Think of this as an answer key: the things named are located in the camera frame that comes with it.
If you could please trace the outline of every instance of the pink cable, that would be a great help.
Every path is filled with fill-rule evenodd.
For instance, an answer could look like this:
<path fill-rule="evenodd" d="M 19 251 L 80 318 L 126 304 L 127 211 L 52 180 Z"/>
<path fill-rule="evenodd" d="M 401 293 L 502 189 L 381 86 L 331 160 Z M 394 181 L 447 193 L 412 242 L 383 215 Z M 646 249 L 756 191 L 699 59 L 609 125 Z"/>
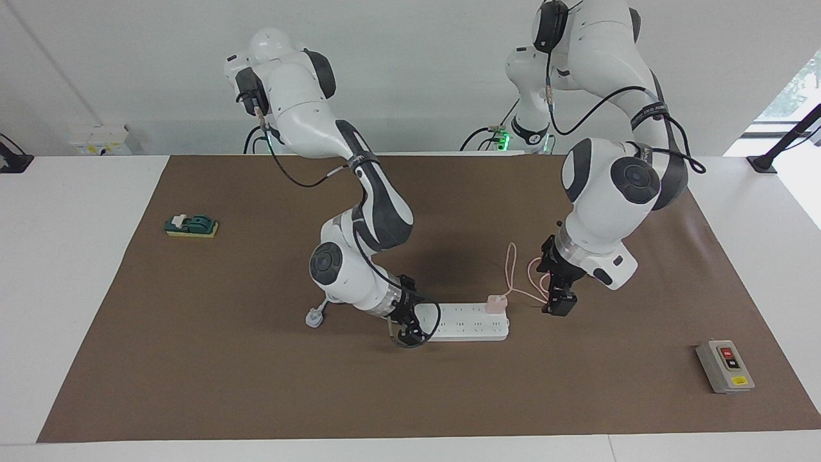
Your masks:
<path fill-rule="evenodd" d="M 510 271 L 508 271 L 507 267 L 508 267 L 508 264 L 510 263 L 511 249 L 513 249 L 513 264 L 510 266 Z M 519 290 L 519 289 L 514 289 L 513 288 L 513 275 L 516 272 L 516 254 L 517 253 L 518 253 L 518 251 L 516 250 L 515 243 L 507 244 L 507 253 L 505 254 L 505 282 L 507 282 L 507 292 L 503 293 L 502 295 L 507 296 L 511 292 L 516 292 L 516 293 L 521 293 L 522 295 L 527 295 L 528 297 L 532 298 L 533 300 L 536 300 L 537 302 L 547 303 L 548 301 L 546 299 L 544 299 L 544 298 L 547 298 L 545 296 L 544 292 L 542 292 L 542 290 L 539 288 L 539 286 L 537 286 L 533 282 L 533 278 L 530 277 L 530 267 L 533 265 L 533 263 L 535 261 L 538 261 L 539 258 L 535 258 L 527 266 L 527 273 L 528 273 L 527 277 L 530 280 L 530 283 L 536 288 L 536 290 L 539 291 L 539 293 L 542 294 L 542 296 L 544 298 L 539 298 L 539 297 L 536 297 L 535 295 L 533 295 L 531 293 L 525 292 L 524 290 Z"/>
<path fill-rule="evenodd" d="M 544 278 L 549 278 L 550 276 L 551 276 L 551 275 L 550 275 L 550 271 L 548 271 L 548 272 L 547 272 L 547 273 L 545 273 L 545 274 L 544 274 L 541 278 L 539 278 L 539 289 L 542 289 L 542 293 L 544 293 L 544 294 L 545 294 L 545 295 L 544 295 L 544 297 L 545 297 L 545 298 L 550 298 L 550 295 L 549 295 L 549 294 L 550 294 L 550 291 L 549 291 L 549 290 L 547 290 L 547 289 L 545 289 L 545 288 L 544 288 L 544 285 L 543 285 L 542 283 L 544 282 Z"/>
<path fill-rule="evenodd" d="M 550 295 L 548 294 L 548 291 L 547 291 L 547 290 L 544 288 L 544 286 L 542 285 L 542 281 L 544 280 L 544 278 L 545 278 L 545 277 L 547 277 L 547 275 L 542 276 L 542 278 L 539 280 L 539 285 L 536 285 L 536 283 L 533 281 L 533 278 L 531 277 L 531 275 L 533 274 L 533 272 L 532 272 L 532 270 L 531 270 L 531 267 L 533 266 L 533 264 L 534 264 L 536 261 L 541 261 L 541 260 L 542 260 L 541 258 L 534 258 L 533 260 L 531 260 L 531 261 L 530 261 L 530 263 L 528 263 L 528 264 L 527 264 L 527 279 L 529 279 L 529 280 L 530 280 L 530 285 L 532 285 L 533 287 L 535 287 L 535 288 L 536 288 L 536 290 L 537 290 L 537 291 L 539 291 L 539 294 L 540 294 L 540 295 L 541 295 L 544 299 L 549 299 L 549 298 L 550 298 Z"/>

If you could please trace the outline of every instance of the plug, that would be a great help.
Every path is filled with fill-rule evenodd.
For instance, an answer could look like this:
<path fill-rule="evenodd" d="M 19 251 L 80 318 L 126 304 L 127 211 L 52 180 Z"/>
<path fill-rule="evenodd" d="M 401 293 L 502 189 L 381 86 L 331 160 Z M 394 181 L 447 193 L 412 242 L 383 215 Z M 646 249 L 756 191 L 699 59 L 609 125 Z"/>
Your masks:
<path fill-rule="evenodd" d="M 322 314 L 324 308 L 324 305 L 316 308 L 311 308 L 308 311 L 308 314 L 305 316 L 305 324 L 307 324 L 308 327 L 313 327 L 314 329 L 319 327 L 319 325 L 322 324 L 322 320 L 325 318 L 325 316 Z"/>
<path fill-rule="evenodd" d="M 484 312 L 488 314 L 504 314 L 507 309 L 507 296 L 490 295 L 484 304 Z"/>
<path fill-rule="evenodd" d="M 544 87 L 544 100 L 553 109 L 553 87 L 549 83 Z"/>
<path fill-rule="evenodd" d="M 254 115 L 259 122 L 259 128 L 262 128 L 263 133 L 265 133 L 265 126 L 267 125 L 267 123 L 265 123 L 265 114 L 262 113 L 262 108 L 260 108 L 257 99 L 253 98 L 252 101 L 254 101 Z"/>

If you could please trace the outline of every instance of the robotic arm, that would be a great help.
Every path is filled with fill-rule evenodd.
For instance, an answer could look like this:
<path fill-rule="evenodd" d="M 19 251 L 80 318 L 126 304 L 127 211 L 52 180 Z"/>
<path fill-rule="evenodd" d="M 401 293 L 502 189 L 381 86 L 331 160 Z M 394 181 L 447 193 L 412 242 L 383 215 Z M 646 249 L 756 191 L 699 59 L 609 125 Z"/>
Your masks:
<path fill-rule="evenodd" d="M 585 90 L 603 98 L 600 104 L 609 100 L 631 120 L 635 138 L 587 138 L 568 153 L 562 185 L 573 211 L 543 244 L 538 268 L 551 274 L 543 311 L 556 316 L 566 316 L 576 304 L 571 286 L 584 275 L 620 288 L 638 267 L 621 240 L 651 210 L 681 194 L 687 184 L 685 159 L 703 173 L 689 146 L 682 154 L 676 143 L 673 127 L 685 144 L 686 134 L 670 117 L 661 86 L 636 49 L 639 31 L 638 12 L 624 0 L 583 0 L 570 8 L 547 1 L 536 13 L 533 46 L 518 48 L 507 59 L 507 76 L 520 92 L 512 149 L 538 151 L 551 121 L 562 135 L 578 128 L 555 127 L 554 88 Z"/>
<path fill-rule="evenodd" d="M 422 297 L 413 279 L 397 278 L 370 260 L 410 237 L 413 214 L 362 135 L 331 112 L 327 99 L 336 82 L 328 60 L 308 49 L 296 50 L 280 30 L 264 29 L 251 39 L 248 53 L 228 58 L 224 71 L 237 102 L 257 117 L 266 134 L 302 157 L 342 157 L 362 185 L 361 202 L 323 225 L 322 243 L 311 255 L 311 278 L 326 301 L 311 311 L 309 325 L 319 326 L 328 302 L 349 303 L 398 325 L 394 341 L 400 346 L 426 342 L 433 332 L 423 332 L 415 315 Z M 275 128 L 268 125 L 268 115 Z"/>

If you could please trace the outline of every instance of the power strip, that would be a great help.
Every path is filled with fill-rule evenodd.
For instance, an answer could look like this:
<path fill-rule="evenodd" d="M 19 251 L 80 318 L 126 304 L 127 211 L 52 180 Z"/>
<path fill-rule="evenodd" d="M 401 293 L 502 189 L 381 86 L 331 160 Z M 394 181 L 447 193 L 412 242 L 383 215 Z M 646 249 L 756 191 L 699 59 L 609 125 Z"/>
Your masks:
<path fill-rule="evenodd" d="M 507 338 L 507 314 L 488 314 L 484 303 L 439 303 L 442 319 L 430 339 L 432 342 L 484 342 Z M 436 323 L 436 305 L 416 305 L 416 316 L 422 329 L 430 332 Z"/>

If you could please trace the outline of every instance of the white plug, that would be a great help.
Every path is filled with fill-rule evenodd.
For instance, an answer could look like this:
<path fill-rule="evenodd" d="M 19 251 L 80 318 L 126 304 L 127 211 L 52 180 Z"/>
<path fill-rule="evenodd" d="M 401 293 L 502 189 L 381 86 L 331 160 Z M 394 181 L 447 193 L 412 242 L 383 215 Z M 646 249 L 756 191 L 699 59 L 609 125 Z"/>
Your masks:
<path fill-rule="evenodd" d="M 305 324 L 307 324 L 308 327 L 316 329 L 322 324 L 322 320 L 325 318 L 323 312 L 330 301 L 330 298 L 326 297 L 318 307 L 308 310 L 308 314 L 305 315 Z"/>
<path fill-rule="evenodd" d="M 319 327 L 319 325 L 322 324 L 322 320 L 325 318 L 322 314 L 322 310 L 323 309 L 321 307 L 311 308 L 308 311 L 308 315 L 305 316 L 305 324 L 307 324 L 308 327 L 313 327 L 314 329 Z"/>

